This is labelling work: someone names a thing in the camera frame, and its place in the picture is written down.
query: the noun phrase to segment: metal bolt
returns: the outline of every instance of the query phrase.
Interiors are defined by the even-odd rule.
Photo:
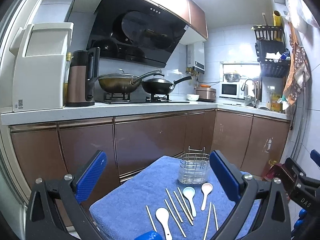
[[[64,175],[64,179],[65,180],[71,180],[72,179],[72,175],[71,174]]]
[[[40,184],[42,182],[41,178],[36,179],[36,184]]]
[[[279,178],[274,178],[273,181],[274,181],[276,184],[280,184],[280,183],[281,183],[281,179],[279,179]]]
[[[251,174],[245,174],[244,175],[244,178],[246,179],[246,180],[252,180],[252,175]]]

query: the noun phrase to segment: chopstick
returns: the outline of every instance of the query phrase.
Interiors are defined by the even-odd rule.
[[[182,208],[183,212],[186,214],[186,216],[187,216],[187,218],[188,218],[188,220],[189,220],[190,224],[191,224],[191,225],[193,225],[193,222],[192,222],[192,220],[190,219],[190,217],[188,216],[188,214],[187,214],[186,210],[184,209],[184,207],[183,207],[183,205],[182,205],[182,203],[181,203],[180,199],[178,198],[177,193],[176,193],[175,191],[174,191],[173,193],[174,193],[174,195],[176,196],[176,198],[177,198],[177,200],[178,200],[178,202],[179,202],[179,204],[180,204],[180,206],[181,206],[181,208]]]
[[[208,213],[207,226],[205,227],[205,232],[204,232],[203,240],[205,240],[205,238],[207,237],[208,226],[209,226],[209,220],[210,220],[210,213],[211,213],[211,202],[210,202],[210,206],[209,206],[209,213]]]
[[[179,189],[179,187],[178,187],[178,191],[179,191],[179,194],[180,194],[180,196],[181,196],[181,198],[182,198],[183,203],[185,204],[185,206],[186,206],[186,208],[187,208],[187,211],[188,211],[188,214],[189,214],[191,220],[193,220],[193,215],[191,215],[190,209],[188,208],[188,205],[187,205],[186,201],[184,200],[184,197],[183,197],[182,192],[181,192],[181,190]]]
[[[218,220],[217,220],[216,208],[215,208],[214,204],[212,204],[212,206],[213,206],[214,222],[215,222],[215,224],[216,224],[216,229],[217,229],[217,231],[218,231],[218,230],[219,230],[219,227],[218,227]]]
[[[151,217],[151,214],[150,214],[150,211],[149,211],[148,206],[146,206],[146,208],[147,208],[147,212],[148,212],[148,215],[149,215],[149,218],[150,218],[150,221],[151,221],[153,230],[157,232],[156,226],[155,226],[155,224],[154,224],[154,222],[153,222],[153,220],[152,220],[152,217]]]
[[[182,228],[181,228],[181,226],[180,226],[180,224],[179,224],[178,220],[177,220],[177,219],[176,219],[176,217],[174,216],[174,214],[173,214],[173,212],[172,212],[172,210],[171,210],[171,208],[170,208],[170,206],[169,206],[169,204],[168,204],[167,200],[165,199],[165,200],[164,200],[164,202],[165,202],[165,204],[167,205],[167,207],[169,208],[169,211],[170,211],[170,213],[171,213],[171,215],[172,215],[172,217],[173,217],[174,221],[177,223],[178,228],[180,229],[180,231],[181,231],[182,235],[183,235],[184,237],[187,237],[187,236],[186,236],[186,234],[183,232],[183,230],[182,230]]]
[[[175,212],[176,212],[177,215],[178,215],[178,218],[179,218],[180,222],[183,223],[182,218],[181,218],[181,216],[180,216],[180,214],[179,214],[179,212],[178,212],[178,210],[177,210],[177,208],[176,208],[176,206],[175,206],[175,204],[174,204],[174,202],[173,202],[173,200],[172,200],[172,197],[170,196],[170,193],[169,193],[168,189],[166,188],[165,191],[166,191],[167,194],[168,194],[168,197],[169,197],[169,199],[170,199],[170,201],[171,201],[171,204],[172,204]]]

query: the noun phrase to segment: stove burner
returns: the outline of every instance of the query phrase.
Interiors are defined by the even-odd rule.
[[[123,93],[123,94],[109,94],[109,93],[104,93],[103,94],[103,101],[105,102],[130,102],[130,94]]]
[[[151,94],[150,97],[146,97],[146,102],[170,102],[169,95],[165,95],[163,97],[156,96],[155,94]]]

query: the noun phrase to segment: white microwave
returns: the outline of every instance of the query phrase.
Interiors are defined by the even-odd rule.
[[[244,99],[244,96],[248,94],[248,86],[245,86],[245,90],[242,91],[243,81],[241,82],[220,82],[220,97],[224,98],[237,98]]]

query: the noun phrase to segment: spoon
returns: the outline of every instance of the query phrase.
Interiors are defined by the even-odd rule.
[[[183,190],[183,194],[184,196],[189,200],[190,202],[190,206],[191,206],[191,213],[193,217],[196,217],[197,213],[196,213],[196,208],[195,205],[193,204],[193,197],[195,195],[196,191],[194,188],[192,187],[185,187]]]
[[[165,240],[172,240],[172,235],[168,226],[169,212],[165,208],[158,208],[156,211],[156,217],[163,226]]]
[[[201,187],[203,192],[203,202],[201,206],[201,211],[205,210],[205,203],[207,202],[207,196],[212,191],[213,187],[210,183],[204,183]]]

